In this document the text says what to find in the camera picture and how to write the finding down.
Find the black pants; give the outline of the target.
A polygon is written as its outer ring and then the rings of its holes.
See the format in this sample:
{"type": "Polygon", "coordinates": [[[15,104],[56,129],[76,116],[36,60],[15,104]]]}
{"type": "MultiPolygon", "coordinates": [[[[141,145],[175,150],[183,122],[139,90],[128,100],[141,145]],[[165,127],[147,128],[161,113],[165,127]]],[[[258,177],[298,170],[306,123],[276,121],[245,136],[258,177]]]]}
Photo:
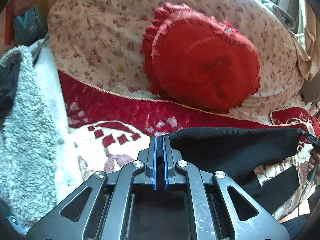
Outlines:
{"type": "Polygon", "coordinates": [[[294,166],[264,185],[260,185],[254,172],[259,165],[278,164],[295,155],[299,142],[296,128],[194,127],[170,133],[169,140],[183,160],[202,171],[227,173],[270,214],[300,186],[294,166]]]}

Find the beige curtain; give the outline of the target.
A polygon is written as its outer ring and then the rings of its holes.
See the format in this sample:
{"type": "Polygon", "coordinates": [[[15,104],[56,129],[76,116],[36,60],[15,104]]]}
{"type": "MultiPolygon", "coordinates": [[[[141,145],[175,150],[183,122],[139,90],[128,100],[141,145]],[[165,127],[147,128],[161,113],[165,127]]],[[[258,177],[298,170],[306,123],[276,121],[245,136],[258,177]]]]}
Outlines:
{"type": "Polygon", "coordinates": [[[299,71],[310,81],[319,72],[319,20],[307,0],[299,0],[298,33],[292,35],[299,71]]]}

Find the grey fleece garment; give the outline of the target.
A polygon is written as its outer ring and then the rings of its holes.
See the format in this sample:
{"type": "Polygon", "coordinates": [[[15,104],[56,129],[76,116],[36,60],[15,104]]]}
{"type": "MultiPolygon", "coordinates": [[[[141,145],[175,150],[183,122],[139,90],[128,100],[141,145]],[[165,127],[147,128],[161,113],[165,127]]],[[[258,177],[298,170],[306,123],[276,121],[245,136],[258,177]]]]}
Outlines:
{"type": "Polygon", "coordinates": [[[49,41],[1,57],[1,206],[22,233],[82,183],[49,41]]]}

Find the red and cream plush blanket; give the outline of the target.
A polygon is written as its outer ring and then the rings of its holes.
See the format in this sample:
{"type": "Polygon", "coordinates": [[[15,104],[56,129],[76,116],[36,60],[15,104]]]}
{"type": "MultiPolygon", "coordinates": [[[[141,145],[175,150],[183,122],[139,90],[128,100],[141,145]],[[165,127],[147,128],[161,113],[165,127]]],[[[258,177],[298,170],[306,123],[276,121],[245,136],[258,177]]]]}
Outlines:
{"type": "Polygon", "coordinates": [[[118,171],[159,137],[191,127],[302,128],[319,135],[319,121],[298,106],[260,118],[214,114],[163,100],[122,96],[59,72],[69,129],[78,152],[81,175],[118,171]]]}

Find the teal bag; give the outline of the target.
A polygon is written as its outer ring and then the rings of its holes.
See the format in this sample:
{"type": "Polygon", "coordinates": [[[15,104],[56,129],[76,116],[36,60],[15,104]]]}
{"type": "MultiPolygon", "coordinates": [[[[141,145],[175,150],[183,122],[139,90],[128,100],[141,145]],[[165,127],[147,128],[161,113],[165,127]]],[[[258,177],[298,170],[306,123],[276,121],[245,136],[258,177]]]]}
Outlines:
{"type": "Polygon", "coordinates": [[[25,46],[44,38],[47,33],[46,23],[35,5],[13,19],[13,29],[16,43],[25,46]]]}

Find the floral cream quilt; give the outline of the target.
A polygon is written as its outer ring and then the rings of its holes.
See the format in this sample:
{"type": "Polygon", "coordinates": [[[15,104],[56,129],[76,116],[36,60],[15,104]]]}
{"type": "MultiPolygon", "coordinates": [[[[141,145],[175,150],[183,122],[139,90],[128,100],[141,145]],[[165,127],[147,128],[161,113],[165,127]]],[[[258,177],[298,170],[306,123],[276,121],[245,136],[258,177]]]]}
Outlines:
{"type": "Polygon", "coordinates": [[[230,117],[268,124],[273,110],[305,107],[292,36],[257,0],[58,0],[48,15],[57,67],[110,92],[152,98],[143,72],[142,36],[154,10],[166,2],[227,21],[256,46],[260,89],[231,109],[230,117]]]}

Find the red heart-shaped frilly cushion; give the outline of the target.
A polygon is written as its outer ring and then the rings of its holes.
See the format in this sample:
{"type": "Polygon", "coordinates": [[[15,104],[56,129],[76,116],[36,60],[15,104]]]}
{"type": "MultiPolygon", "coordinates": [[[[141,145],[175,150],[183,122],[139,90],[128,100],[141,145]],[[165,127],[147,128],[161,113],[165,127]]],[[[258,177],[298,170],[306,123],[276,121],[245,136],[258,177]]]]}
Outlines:
{"type": "Polygon", "coordinates": [[[260,88],[254,44],[228,22],[166,3],[142,42],[154,95],[215,113],[239,107],[260,88]]]}

